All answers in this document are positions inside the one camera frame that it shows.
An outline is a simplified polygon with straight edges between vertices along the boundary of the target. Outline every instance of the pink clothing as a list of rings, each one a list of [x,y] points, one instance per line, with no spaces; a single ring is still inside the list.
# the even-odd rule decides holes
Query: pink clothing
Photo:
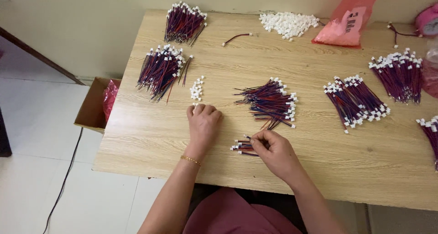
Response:
[[[183,234],[301,234],[278,211],[247,203],[233,188],[223,187],[193,211]]]

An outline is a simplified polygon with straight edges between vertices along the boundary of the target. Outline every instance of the wooden table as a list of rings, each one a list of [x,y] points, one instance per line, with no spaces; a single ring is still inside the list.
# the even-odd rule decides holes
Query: wooden table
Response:
[[[146,12],[126,67],[120,90],[94,162],[94,170],[168,178],[189,142],[186,108],[192,104],[191,83],[204,75],[202,103],[225,115],[217,145],[209,152],[197,182],[291,194],[289,187],[266,168],[260,158],[229,150],[243,134],[259,131],[248,106],[233,104],[233,88],[254,87],[280,77],[296,92],[296,129],[279,125],[275,131],[289,139],[317,187],[328,199],[438,210],[438,174],[429,141],[415,119],[438,115],[438,100],[423,92],[421,105],[394,103],[368,69],[372,56],[395,52],[393,34],[375,23],[362,35],[363,49],[311,44],[320,27],[293,42],[265,31],[258,16],[209,13],[208,27],[193,48],[188,85],[173,86],[169,103],[150,102],[135,88],[140,68],[151,47],[164,45],[166,11]],[[397,26],[401,31],[411,27]],[[222,47],[234,35],[252,32]],[[425,39],[399,37],[405,47],[425,53]],[[360,74],[391,108],[381,121],[349,129],[344,134],[336,110],[322,86],[333,76]]]

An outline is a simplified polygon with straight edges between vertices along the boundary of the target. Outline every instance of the pink plastic bag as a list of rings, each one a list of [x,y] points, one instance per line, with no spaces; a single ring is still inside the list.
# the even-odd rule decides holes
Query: pink plastic bag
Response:
[[[423,83],[425,92],[438,98],[438,39],[429,42],[429,51],[423,61]]]
[[[330,22],[313,43],[360,48],[360,35],[371,16],[376,0],[342,0],[331,14]]]
[[[109,115],[111,114],[112,106],[114,105],[118,91],[119,88],[112,79],[109,81],[107,88],[103,91],[103,112],[105,113],[105,120],[107,122],[110,118]]]

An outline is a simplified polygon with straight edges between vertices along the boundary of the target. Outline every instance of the pile of white connectors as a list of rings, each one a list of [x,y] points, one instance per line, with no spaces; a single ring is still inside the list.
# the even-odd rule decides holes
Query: pile of white connectors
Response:
[[[196,79],[193,86],[190,88],[190,93],[191,93],[192,99],[198,99],[198,101],[201,101],[201,96],[202,96],[202,86],[201,85],[204,83],[204,81],[203,81],[204,78],[205,78],[204,76],[201,76],[201,78]]]
[[[271,32],[276,30],[283,39],[289,39],[291,42],[293,36],[302,36],[310,26],[318,26],[319,18],[310,15],[301,15],[294,13],[277,13],[277,14],[260,14],[261,23],[264,24],[265,30]]]

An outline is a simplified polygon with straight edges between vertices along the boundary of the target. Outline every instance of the gold bracelet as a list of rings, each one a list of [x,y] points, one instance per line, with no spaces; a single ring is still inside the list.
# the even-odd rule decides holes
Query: gold bracelet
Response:
[[[189,160],[189,161],[191,161],[193,163],[196,163],[198,166],[201,166],[201,163],[199,161],[195,160],[194,158],[190,158],[190,157],[187,157],[185,155],[181,155],[181,159]]]

